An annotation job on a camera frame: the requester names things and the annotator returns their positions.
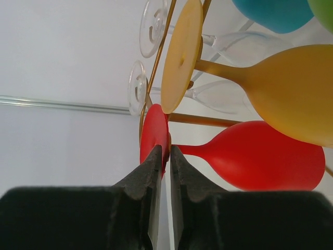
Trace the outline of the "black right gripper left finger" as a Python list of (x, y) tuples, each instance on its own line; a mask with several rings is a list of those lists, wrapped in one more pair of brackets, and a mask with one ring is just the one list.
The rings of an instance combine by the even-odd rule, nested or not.
[(162, 146), (115, 187), (120, 189), (111, 213), (112, 249), (156, 249), (162, 180)]

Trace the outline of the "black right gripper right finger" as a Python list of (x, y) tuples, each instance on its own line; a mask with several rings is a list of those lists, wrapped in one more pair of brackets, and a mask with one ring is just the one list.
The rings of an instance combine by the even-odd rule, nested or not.
[(217, 207), (210, 198), (227, 191), (192, 166), (175, 145), (170, 149), (170, 178), (175, 249), (222, 249)]

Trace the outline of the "red wine glass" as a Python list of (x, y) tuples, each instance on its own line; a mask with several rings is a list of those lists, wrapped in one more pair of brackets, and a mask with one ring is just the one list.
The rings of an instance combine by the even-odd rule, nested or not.
[(204, 159), (226, 182), (244, 191), (310, 191), (321, 182), (322, 147), (292, 139), (264, 121), (224, 129), (203, 145), (178, 145)]

